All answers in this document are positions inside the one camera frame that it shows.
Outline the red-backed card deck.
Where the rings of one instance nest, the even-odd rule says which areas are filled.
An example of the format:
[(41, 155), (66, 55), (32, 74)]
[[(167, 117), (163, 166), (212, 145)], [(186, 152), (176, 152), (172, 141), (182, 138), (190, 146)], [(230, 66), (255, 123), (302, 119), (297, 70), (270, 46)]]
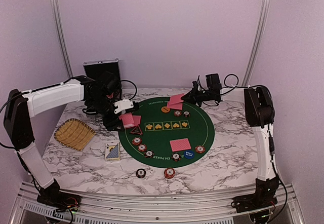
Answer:
[(135, 126), (133, 115), (131, 113), (122, 114), (119, 116), (125, 129)]

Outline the dealt card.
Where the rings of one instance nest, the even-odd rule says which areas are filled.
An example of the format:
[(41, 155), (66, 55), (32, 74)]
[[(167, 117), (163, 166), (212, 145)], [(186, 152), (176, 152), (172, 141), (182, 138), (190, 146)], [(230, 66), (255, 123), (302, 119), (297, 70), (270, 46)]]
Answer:
[(169, 102), (167, 103), (167, 107), (170, 109), (175, 109), (175, 110), (182, 110), (183, 108), (183, 103), (175, 103), (175, 104), (170, 104)]
[(185, 151), (191, 149), (188, 138), (170, 140), (170, 146), (173, 152)]
[(133, 115), (134, 126), (137, 126), (141, 122), (141, 116)]

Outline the triangular all-in button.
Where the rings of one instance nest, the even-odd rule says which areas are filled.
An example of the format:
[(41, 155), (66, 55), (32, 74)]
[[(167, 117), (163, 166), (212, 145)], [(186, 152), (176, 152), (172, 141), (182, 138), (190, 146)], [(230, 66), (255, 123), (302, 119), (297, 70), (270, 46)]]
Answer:
[(131, 131), (130, 134), (136, 134), (136, 135), (143, 135), (143, 132), (140, 128), (140, 125), (135, 126)]

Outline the orange big blind button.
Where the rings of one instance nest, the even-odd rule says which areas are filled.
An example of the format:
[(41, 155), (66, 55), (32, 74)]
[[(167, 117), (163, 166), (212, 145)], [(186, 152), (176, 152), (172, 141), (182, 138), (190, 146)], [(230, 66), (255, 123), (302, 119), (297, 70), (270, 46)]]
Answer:
[(171, 109), (168, 108), (168, 107), (166, 107), (166, 106), (163, 106), (163, 107), (161, 108), (161, 111), (162, 111), (163, 113), (169, 113), (169, 112), (171, 111)]

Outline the black poker chip stack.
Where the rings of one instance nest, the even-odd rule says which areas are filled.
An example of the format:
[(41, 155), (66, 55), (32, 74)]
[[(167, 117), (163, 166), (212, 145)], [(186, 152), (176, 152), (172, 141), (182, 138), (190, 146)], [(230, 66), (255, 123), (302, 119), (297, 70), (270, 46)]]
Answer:
[(146, 171), (145, 171), (145, 169), (142, 169), (142, 168), (137, 169), (137, 171), (136, 171), (136, 176), (137, 176), (138, 178), (144, 178), (144, 177), (146, 176)]

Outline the blue small blind button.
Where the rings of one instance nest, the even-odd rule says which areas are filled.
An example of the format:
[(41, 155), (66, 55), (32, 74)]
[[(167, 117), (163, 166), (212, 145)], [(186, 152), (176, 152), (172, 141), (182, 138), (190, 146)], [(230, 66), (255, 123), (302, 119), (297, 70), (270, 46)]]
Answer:
[(183, 156), (184, 156), (184, 158), (191, 160), (194, 158), (195, 153), (193, 151), (186, 150), (186, 151), (184, 151)]

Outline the red poker chip stack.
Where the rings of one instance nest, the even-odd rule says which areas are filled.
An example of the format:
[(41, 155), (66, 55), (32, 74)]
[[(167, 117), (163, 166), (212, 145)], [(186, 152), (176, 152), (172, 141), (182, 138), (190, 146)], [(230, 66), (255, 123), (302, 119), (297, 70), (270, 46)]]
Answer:
[(164, 170), (164, 176), (167, 179), (172, 179), (175, 176), (176, 172), (174, 168), (167, 168)]

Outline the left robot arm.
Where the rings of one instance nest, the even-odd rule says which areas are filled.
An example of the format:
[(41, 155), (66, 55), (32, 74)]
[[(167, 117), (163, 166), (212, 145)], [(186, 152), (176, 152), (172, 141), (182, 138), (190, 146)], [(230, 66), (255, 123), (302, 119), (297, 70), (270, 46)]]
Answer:
[(64, 202), (64, 195), (55, 187), (55, 180), (45, 166), (35, 146), (31, 118), (50, 109), (71, 102), (84, 101), (88, 108), (102, 116), (103, 125), (108, 131), (117, 131), (122, 124), (115, 113), (121, 90), (120, 80), (112, 73), (104, 72), (97, 79), (76, 76), (64, 82), (43, 88), (10, 92), (5, 109), (4, 128), (11, 140), (12, 148), (26, 165), (27, 171), (38, 184), (46, 189), (44, 198), (53, 206)]

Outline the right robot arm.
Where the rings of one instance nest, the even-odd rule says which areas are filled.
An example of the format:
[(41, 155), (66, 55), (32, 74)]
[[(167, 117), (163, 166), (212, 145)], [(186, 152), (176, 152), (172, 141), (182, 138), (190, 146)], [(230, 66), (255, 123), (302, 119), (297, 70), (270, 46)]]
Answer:
[(273, 141), (275, 110), (271, 93), (263, 85), (244, 87), (221, 84), (217, 73), (206, 75), (206, 82), (206, 89), (202, 88), (199, 79), (192, 82), (192, 89), (181, 99), (198, 106), (211, 100), (217, 103), (239, 102), (244, 105), (246, 121), (252, 128), (256, 140), (258, 173), (255, 192), (235, 197), (233, 201), (239, 205), (251, 202), (254, 207), (261, 208), (275, 197), (280, 183), (275, 163)]

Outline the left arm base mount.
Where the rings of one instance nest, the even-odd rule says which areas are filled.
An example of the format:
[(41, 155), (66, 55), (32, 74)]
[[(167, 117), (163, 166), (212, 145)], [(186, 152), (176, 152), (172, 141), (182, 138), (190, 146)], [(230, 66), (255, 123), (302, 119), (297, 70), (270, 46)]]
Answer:
[(62, 192), (59, 189), (41, 189), (37, 201), (52, 206), (59, 211), (78, 209), (81, 197), (79, 195)]

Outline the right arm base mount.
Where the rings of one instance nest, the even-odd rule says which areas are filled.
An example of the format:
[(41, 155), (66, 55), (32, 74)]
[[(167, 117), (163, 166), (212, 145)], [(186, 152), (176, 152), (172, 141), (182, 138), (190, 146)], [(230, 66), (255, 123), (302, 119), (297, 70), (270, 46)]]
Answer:
[(273, 206), (277, 203), (277, 198), (273, 193), (266, 194), (265, 196), (253, 193), (234, 197), (231, 202), (231, 207), (235, 208), (237, 213), (241, 213)]

